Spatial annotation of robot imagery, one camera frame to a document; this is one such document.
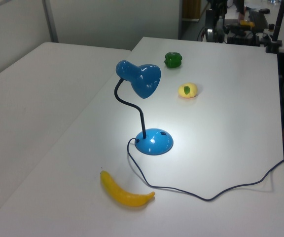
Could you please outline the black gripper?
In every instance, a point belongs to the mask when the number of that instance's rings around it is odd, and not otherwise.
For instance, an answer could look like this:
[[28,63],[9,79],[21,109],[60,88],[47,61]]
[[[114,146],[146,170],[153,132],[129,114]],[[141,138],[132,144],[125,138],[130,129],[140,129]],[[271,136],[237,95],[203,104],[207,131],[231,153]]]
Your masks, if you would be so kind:
[[[224,42],[224,16],[227,13],[227,0],[211,0],[211,9],[206,10],[205,37],[207,42],[214,42],[214,28],[216,32],[216,42]],[[214,16],[219,18],[214,26]]]

